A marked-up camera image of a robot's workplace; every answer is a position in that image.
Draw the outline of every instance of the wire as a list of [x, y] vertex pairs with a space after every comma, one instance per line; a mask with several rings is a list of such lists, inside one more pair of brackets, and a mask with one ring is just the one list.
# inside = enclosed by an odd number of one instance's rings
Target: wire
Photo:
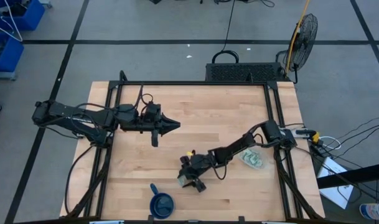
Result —
[[152, 96], [151, 94], [149, 94], [149, 93], [145, 93], [145, 94], [143, 94], [143, 95], [141, 96], [141, 101], [142, 101], [145, 105], [147, 105], [147, 103], [144, 101], [144, 96], [150, 96], [152, 99], [151, 99], [149, 102], [153, 102], [153, 96]]
[[[214, 2], [216, 4], [220, 3], [220, 2], [230, 2], [232, 0], [214, 0]], [[248, 1], [248, 0], [238, 0], [238, 1], [241, 1], [241, 2], [244, 2], [244, 3], [252, 3], [252, 2], [255, 2], [255, 1], [261, 1], [266, 7], [275, 7], [275, 3], [270, 1], [270, 0], [252, 0], [252, 1]]]
[[293, 38], [291, 40], [290, 47], [289, 47], [288, 63], [286, 64], [286, 68], [285, 68], [285, 74], [286, 75], [289, 73], [290, 60], [291, 60], [291, 54], [292, 54], [292, 51], [293, 51], [294, 40], [296, 39], [296, 34], [297, 34], [297, 32], [298, 32], [298, 30], [299, 30], [299, 28], [301, 26], [302, 18], [306, 14], [306, 11], [307, 11], [307, 8], [308, 8], [308, 4], [309, 4], [309, 0], [307, 0], [307, 2], [306, 2], [306, 5], [304, 6], [304, 9], [302, 10], [302, 14], [301, 14], [300, 20], [297, 23], [296, 29], [294, 30], [294, 35], [293, 35]]
[[359, 141], [358, 143], [354, 144], [353, 146], [349, 147], [346, 151], [344, 151], [343, 153], [341, 153], [340, 155], [338, 156], [343, 156], [345, 153], [347, 153], [350, 149], [354, 148], [355, 146], [359, 145], [363, 140], [366, 140], [367, 138], [369, 138], [369, 136], [371, 136], [375, 131], [379, 130], [379, 128], [376, 128], [375, 130], [373, 130], [370, 134], [368, 134], [368, 136], [364, 137], [361, 141]]
[[58, 133], [59, 135], [61, 135], [61, 136], [63, 136], [63, 137], [66, 137], [66, 138], [79, 139], [78, 137], [75, 137], [75, 136], [68, 136], [68, 135], [66, 135], [66, 134], [62, 134], [62, 133], [60, 133], [59, 131], [57, 131], [57, 130], [55, 130], [55, 129], [53, 129], [53, 128], [43, 127], [43, 126], [39, 126], [39, 128], [49, 129], [49, 130], [51, 130], [51, 131], [53, 131], [53, 132]]
[[344, 138], [344, 137], [346, 137], [347, 135], [349, 135], [351, 132], [358, 130], [358, 129], [359, 129], [360, 127], [362, 127], [363, 125], [366, 125], [366, 124], [368, 124], [368, 123], [371, 123], [372, 121], [377, 120], [377, 119], [379, 119], [379, 117], [378, 117], [378, 118], [373, 118], [373, 119], [371, 119], [371, 120], [369, 120], [369, 121], [367, 121], [367, 122], [365, 122], [365, 123], [362, 123], [362, 124], [359, 125], [357, 128], [355, 128], [355, 129], [349, 131], [347, 134], [344, 134], [343, 136], [341, 136], [341, 137], [339, 137], [339, 138], [337, 138], [337, 139]]
[[223, 177], [220, 177], [219, 174], [217, 173], [217, 169], [215, 168], [213, 162], [210, 161], [210, 160], [208, 159], [208, 161], [210, 162], [210, 164], [211, 164], [211, 166], [212, 166], [212, 168], [213, 168], [213, 170], [214, 170], [215, 175], [217, 176], [217, 178], [218, 178], [219, 180], [223, 180], [223, 179], [225, 179], [225, 177], [227, 176], [227, 165], [228, 165], [227, 160], [228, 160], [228, 158], [225, 159], [224, 176], [223, 176]]
[[292, 125], [303, 125], [305, 127], [304, 123], [293, 123], [293, 124], [285, 124], [285, 125], [279, 125], [279, 127], [285, 128], [287, 126], [292, 126]]
[[256, 138], [257, 136], [259, 136], [261, 138], [261, 143], [264, 144], [264, 138], [262, 137], [262, 135], [256, 133], [253, 138]]
[[86, 154], [90, 151], [90, 149], [92, 149], [93, 146], [90, 146], [88, 149], [86, 149], [81, 155], [79, 155], [77, 157], [77, 159], [73, 162], [72, 166], [70, 167], [70, 170], [69, 170], [69, 173], [67, 175], [67, 180], [66, 180], [66, 186], [65, 186], [65, 201], [64, 201], [64, 205], [65, 205], [65, 210], [66, 210], [66, 213], [69, 214], [69, 208], [67, 206], [67, 195], [68, 195], [68, 190], [69, 190], [69, 182], [70, 182], [70, 175], [72, 174], [72, 171], [73, 171], [73, 168], [75, 167], [76, 163]]
[[[75, 108], [79, 108], [79, 107], [81, 107], [81, 106], [83, 106], [83, 105], [87, 105], [87, 104], [88, 104], [88, 103], [81, 103], [81, 104], [75, 106]], [[71, 124], [73, 125], [73, 127], [75, 127], [76, 129], [80, 130], [80, 131], [83, 132], [83, 133], [87, 133], [87, 135], [89, 135], [89, 136], [92, 136], [92, 133], [89, 133], [89, 132], [85, 131], [84, 129], [79, 128], [79, 127], [75, 124], [75, 122], [73, 121], [73, 112], [74, 112], [74, 110], [72, 110], [72, 113], [70, 114], [70, 122], [71, 122]], [[94, 124], [95, 130], [97, 131], [97, 133], [98, 133], [98, 134], [100, 133], [100, 127], [99, 127], [99, 125], [95, 122], [95, 120], [93, 119], [92, 116], [90, 116], [90, 115], [88, 115], [88, 114], [85, 114], [85, 113], [80, 113], [80, 115], [82, 115], [82, 116], [86, 116], [87, 118], [89, 118], [89, 119], [91, 120], [91, 122]]]
[[357, 136], [359, 136], [359, 135], [361, 135], [361, 134], [363, 134], [363, 133], [365, 133], [365, 132], [367, 132], [367, 131], [369, 131], [369, 130], [371, 130], [371, 129], [373, 129], [373, 128], [376, 128], [376, 127], [379, 127], [379, 124], [378, 125], [376, 125], [376, 126], [373, 126], [373, 127], [371, 127], [371, 128], [368, 128], [368, 129], [366, 129], [366, 130], [364, 130], [364, 131], [362, 131], [362, 132], [360, 132], [360, 133], [358, 133], [358, 134], [355, 134], [355, 135], [353, 135], [353, 136], [351, 136], [351, 137], [349, 137], [349, 138], [347, 138], [346, 140], [344, 140], [344, 141], [342, 141], [342, 143], [340, 144], [340, 146], [342, 145], [342, 144], [344, 144], [346, 141], [348, 141], [348, 140], [350, 140], [350, 139], [352, 139], [352, 138], [354, 138], [354, 137], [357, 137]]
[[[218, 0], [218, 2], [228, 2], [228, 1], [231, 1], [231, 0], [227, 0], [227, 1], [223, 1], [223, 0]], [[225, 47], [227, 46], [227, 41], [228, 41], [228, 35], [229, 35], [229, 29], [231, 27], [231, 20], [232, 20], [232, 15], [233, 15], [233, 8], [235, 6], [235, 1], [236, 0], [233, 0], [233, 3], [232, 3], [232, 8], [231, 8], [231, 16], [229, 17], [229, 23], [228, 23], [228, 30], [227, 30], [227, 36], [225, 37], [225, 42], [224, 42], [224, 47], [222, 48], [221, 51], [224, 51], [225, 50]]]
[[281, 159], [281, 162], [283, 162], [285, 159], [287, 158], [287, 156], [284, 156], [284, 158], [283, 159]]
[[[369, 196], [369, 197], [371, 197], [371, 198], [374, 198], [374, 199], [378, 200], [378, 202], [379, 202], [379, 199], [375, 198], [372, 194], [370, 194], [370, 193], [368, 193], [368, 192], [362, 190], [357, 184], [351, 183], [350, 181], [348, 181], [347, 179], [345, 179], [344, 177], [342, 177], [340, 174], [338, 174], [338, 173], [336, 173], [335, 171], [333, 171], [332, 169], [326, 167], [326, 166], [324, 165], [323, 161], [321, 161], [320, 159], [318, 159], [316, 156], [312, 155], [309, 151], [307, 151], [307, 150], [305, 150], [305, 149], [301, 149], [301, 148], [299, 148], [299, 147], [295, 147], [295, 148], [296, 148], [296, 149], [300, 149], [300, 150], [302, 150], [302, 151], [308, 153], [308, 154], [309, 154], [309, 155], [310, 155], [315, 161], [318, 161], [319, 164], [320, 164], [323, 168], [325, 168], [325, 169], [331, 171], [334, 175], [336, 175], [338, 178], [340, 178], [341, 180], [343, 180], [346, 184], [353, 185], [353, 186], [354, 186], [355, 188], [357, 188], [359, 191], [363, 192], [364, 194], [366, 194], [367, 196]], [[367, 185], [365, 185], [365, 184], [363, 184], [363, 183], [360, 183], [360, 184], [362, 184], [363, 186], [365, 186], [366, 188], [368, 188], [368, 189], [370, 189], [370, 190], [372, 190], [372, 191], [374, 191], [374, 192], [378, 192], [377, 190], [375, 190], [375, 189], [373, 189], [373, 188], [371, 188], [371, 187], [369, 187], [369, 186], [367, 186]]]
[[[17, 41], [19, 41], [19, 42], [22, 42], [22, 41], [23, 41], [23, 38], [22, 38], [22, 36], [21, 36], [21, 33], [19, 32], [19, 29], [17, 28], [17, 26], [16, 26], [16, 24], [15, 24], [15, 20], [14, 20], [14, 18], [13, 18], [13, 16], [12, 16], [12, 13], [11, 13], [11, 7], [9, 6], [7, 0], [4, 0], [4, 2], [5, 2], [5, 4], [6, 4], [6, 6], [8, 7], [8, 12], [9, 12], [9, 15], [10, 15], [10, 17], [11, 17], [11, 21], [12, 21], [12, 23], [13, 23], [14, 26], [15, 26], [15, 29], [16, 29], [17, 34], [19, 35], [19, 39], [16, 38], [16, 37], [14, 37], [14, 36], [13, 36], [12, 34], [10, 34], [9, 32], [5, 31], [4, 29], [2, 29], [1, 27], [0, 27], [0, 30], [3, 31], [3, 32], [4, 32], [5, 34], [7, 34], [8, 36], [12, 37], [13, 39], [15, 39], [15, 40], [17, 40]], [[12, 28], [12, 26], [11, 26], [7, 21], [5, 21], [5, 20], [2, 18], [2, 16], [1, 16], [1, 20], [4, 21], [6, 24], [8, 24], [8, 26], [12, 29], [12, 33], [13, 33], [13, 30], [14, 30], [14, 29]]]
[[275, 3], [270, 0], [252, 0], [252, 1], [239, 0], [239, 1], [243, 1], [244, 3], [253, 3], [255, 1], [261, 1], [266, 7], [275, 7]]
[[340, 192], [340, 188], [339, 187], [337, 187], [337, 191], [338, 191], [338, 193], [348, 202], [348, 203], [355, 203], [355, 202], [357, 202], [360, 198], [361, 198], [361, 196], [362, 196], [362, 191], [359, 191], [359, 195], [358, 195], [358, 197], [356, 198], [356, 199], [354, 199], [354, 200], [352, 200], [352, 201], [350, 201], [349, 200], [349, 198], [347, 199], [346, 198], [346, 196], [344, 196], [341, 192]]
[[[341, 149], [341, 143], [340, 143], [340, 141], [337, 140], [336, 138], [333, 138], [333, 137], [331, 137], [331, 136], [321, 136], [321, 137], [319, 137], [319, 139], [324, 139], [324, 138], [333, 139], [333, 141], [332, 141], [329, 145], [323, 144], [323, 146], [325, 146], [325, 148], [328, 148], [328, 149], [335, 149], [335, 150]], [[335, 147], [335, 148], [331, 147], [330, 145], [331, 145], [333, 142], [337, 142], [338, 147]]]

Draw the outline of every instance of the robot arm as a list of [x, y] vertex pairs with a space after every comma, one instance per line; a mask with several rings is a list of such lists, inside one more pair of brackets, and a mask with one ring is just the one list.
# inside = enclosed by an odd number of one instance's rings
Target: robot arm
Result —
[[[262, 129], [266, 143], [255, 141], [255, 131], [258, 128]], [[210, 168], [216, 169], [226, 166], [233, 159], [234, 155], [248, 147], [260, 146], [267, 148], [280, 146], [284, 149], [291, 149], [296, 145], [296, 141], [290, 130], [280, 129], [275, 121], [266, 121], [253, 126], [240, 139], [227, 147], [218, 147], [208, 150], [207, 154], [196, 154], [195, 151], [192, 151], [190, 158], [188, 156], [181, 157], [182, 165], [179, 171], [178, 181], [182, 187], [193, 186], [199, 192], [202, 192], [206, 189], [206, 186], [199, 179], [199, 176]]]
[[115, 131], [120, 125], [123, 131], [144, 131], [152, 133], [152, 146], [157, 147], [157, 136], [177, 129], [180, 123], [161, 113], [161, 105], [152, 101], [145, 105], [145, 112], [138, 113], [133, 105], [123, 104], [115, 108], [99, 111], [84, 110], [66, 106], [56, 101], [37, 102], [32, 116], [34, 124], [41, 128], [57, 125], [78, 137], [85, 136], [96, 147], [107, 147], [108, 132]]

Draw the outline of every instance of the blue mug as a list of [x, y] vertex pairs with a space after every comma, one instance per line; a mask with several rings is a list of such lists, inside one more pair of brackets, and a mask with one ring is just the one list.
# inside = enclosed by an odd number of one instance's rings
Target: blue mug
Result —
[[174, 200], [166, 193], [159, 193], [156, 186], [151, 184], [154, 196], [149, 206], [153, 217], [158, 219], [168, 218], [174, 211]]

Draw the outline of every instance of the white paper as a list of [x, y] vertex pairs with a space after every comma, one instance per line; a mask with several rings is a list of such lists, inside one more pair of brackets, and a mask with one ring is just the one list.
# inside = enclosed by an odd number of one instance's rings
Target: white paper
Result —
[[[342, 166], [338, 165], [338, 163], [336, 163], [334, 160], [332, 160], [329, 157], [327, 157], [325, 159], [324, 166], [328, 167], [329, 169], [331, 169], [332, 171], [334, 171], [336, 173], [341, 173], [341, 172], [347, 171], [346, 169], [344, 169]], [[319, 177], [325, 177], [327, 175], [334, 175], [334, 173], [325, 169], [322, 166], [317, 177], [318, 178]], [[319, 189], [319, 193], [321, 193], [321, 195], [323, 195], [327, 199], [334, 202], [336, 205], [345, 209], [347, 207], [347, 204], [348, 204], [348, 199], [351, 196], [352, 189], [353, 189], [352, 185], [345, 185], [345, 186], [340, 186], [339, 189], [337, 189], [337, 187], [330, 187], [327, 189]]]

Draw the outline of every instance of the blue storage crate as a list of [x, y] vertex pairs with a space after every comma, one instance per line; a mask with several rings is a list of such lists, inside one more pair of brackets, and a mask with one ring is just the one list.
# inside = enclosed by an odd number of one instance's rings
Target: blue storage crate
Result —
[[[21, 2], [21, 0], [7, 0], [8, 4], [11, 6], [14, 2]], [[4, 0], [0, 0], [0, 7], [6, 6]], [[37, 25], [41, 20], [42, 15], [44, 15], [44, 6], [41, 5], [39, 0], [31, 0], [26, 13], [23, 16], [14, 16], [14, 21], [19, 30], [35, 30]], [[14, 24], [12, 23], [10, 15], [2, 17], [7, 21], [14, 29]], [[0, 28], [4, 30], [11, 30], [8, 24], [6, 24], [0, 17]]]
[[23, 45], [7, 34], [0, 33], [0, 43], [4, 41], [6, 44], [0, 55], [0, 72], [13, 72], [22, 55]]

